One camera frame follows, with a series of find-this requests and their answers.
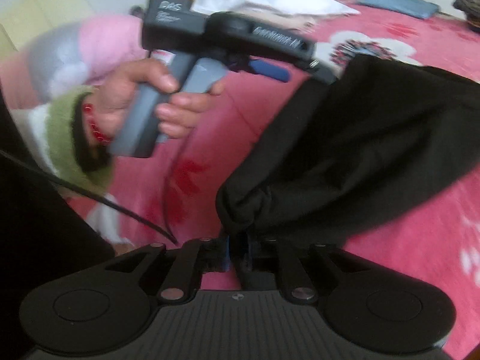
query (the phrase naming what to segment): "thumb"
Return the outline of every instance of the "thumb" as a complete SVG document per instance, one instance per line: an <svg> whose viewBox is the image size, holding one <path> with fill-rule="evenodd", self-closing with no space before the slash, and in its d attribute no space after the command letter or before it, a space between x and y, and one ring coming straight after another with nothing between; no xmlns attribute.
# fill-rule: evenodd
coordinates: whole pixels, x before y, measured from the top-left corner
<svg viewBox="0 0 480 360"><path fill-rule="evenodd" d="M153 58L126 62L115 71L114 75L118 80L131 83L149 83L165 93L172 93L179 89L178 81L170 74L168 68Z"/></svg>

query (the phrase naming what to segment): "grey handle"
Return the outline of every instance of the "grey handle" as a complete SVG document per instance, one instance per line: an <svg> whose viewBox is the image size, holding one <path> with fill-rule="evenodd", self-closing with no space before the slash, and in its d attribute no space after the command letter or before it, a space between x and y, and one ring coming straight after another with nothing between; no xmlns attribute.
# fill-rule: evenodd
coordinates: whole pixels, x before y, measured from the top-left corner
<svg viewBox="0 0 480 360"><path fill-rule="evenodd" d="M171 74L180 82L182 92L205 93L221 79L228 69L210 58L197 60L195 55L177 53L169 66ZM157 142L167 137L159 136L159 120L155 107L169 101L170 95L158 92L148 84L141 84L137 98L125 120L123 128L109 147L113 155L148 158Z"/></svg>

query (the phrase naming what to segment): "ribbed black surface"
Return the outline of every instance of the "ribbed black surface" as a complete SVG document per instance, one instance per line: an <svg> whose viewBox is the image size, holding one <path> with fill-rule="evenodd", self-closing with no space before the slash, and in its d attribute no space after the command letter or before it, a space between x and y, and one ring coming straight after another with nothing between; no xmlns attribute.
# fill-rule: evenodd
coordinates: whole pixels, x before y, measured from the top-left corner
<svg viewBox="0 0 480 360"><path fill-rule="evenodd" d="M88 360L449 359L439 349L413 356L374 353L338 336L314 308L292 305L278 291L238 294L199 291L188 304L162 308L124 348ZM36 351L28 359L62 357Z"/></svg>

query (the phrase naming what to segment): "white label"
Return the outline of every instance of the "white label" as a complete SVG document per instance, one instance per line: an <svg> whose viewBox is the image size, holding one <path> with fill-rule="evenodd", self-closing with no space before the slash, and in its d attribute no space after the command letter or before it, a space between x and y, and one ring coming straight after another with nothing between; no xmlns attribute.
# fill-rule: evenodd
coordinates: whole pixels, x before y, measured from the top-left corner
<svg viewBox="0 0 480 360"><path fill-rule="evenodd" d="M162 61L165 65L168 66L175 58L175 54L166 50L154 50L152 51L151 57Z"/></svg>
<svg viewBox="0 0 480 360"><path fill-rule="evenodd" d="M172 16L168 12L159 11L157 12L157 16L155 17L155 20L162 21L164 23L172 23L172 21L177 21L182 19L180 19L180 17Z"/></svg>
<svg viewBox="0 0 480 360"><path fill-rule="evenodd" d="M262 27L256 27L252 33L292 48L297 48L302 43L300 39L295 39L291 36L284 35L277 31L267 30Z"/></svg>
<svg viewBox="0 0 480 360"><path fill-rule="evenodd" d="M179 11L182 9L181 4L171 3L169 1L162 1L158 6L159 9L169 9L171 11Z"/></svg>
<svg viewBox="0 0 480 360"><path fill-rule="evenodd" d="M240 302L244 297L245 297L245 295L243 295L241 293L232 295L232 299L236 300L237 302Z"/></svg>

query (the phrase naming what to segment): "black fabric bag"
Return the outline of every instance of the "black fabric bag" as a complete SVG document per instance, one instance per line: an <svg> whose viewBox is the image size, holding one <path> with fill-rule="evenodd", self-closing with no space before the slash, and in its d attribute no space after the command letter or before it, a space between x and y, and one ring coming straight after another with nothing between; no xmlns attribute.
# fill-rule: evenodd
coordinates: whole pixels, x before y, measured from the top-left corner
<svg viewBox="0 0 480 360"><path fill-rule="evenodd" d="M217 194L227 233L342 244L448 187L480 155L480 85L355 57L306 81Z"/></svg>

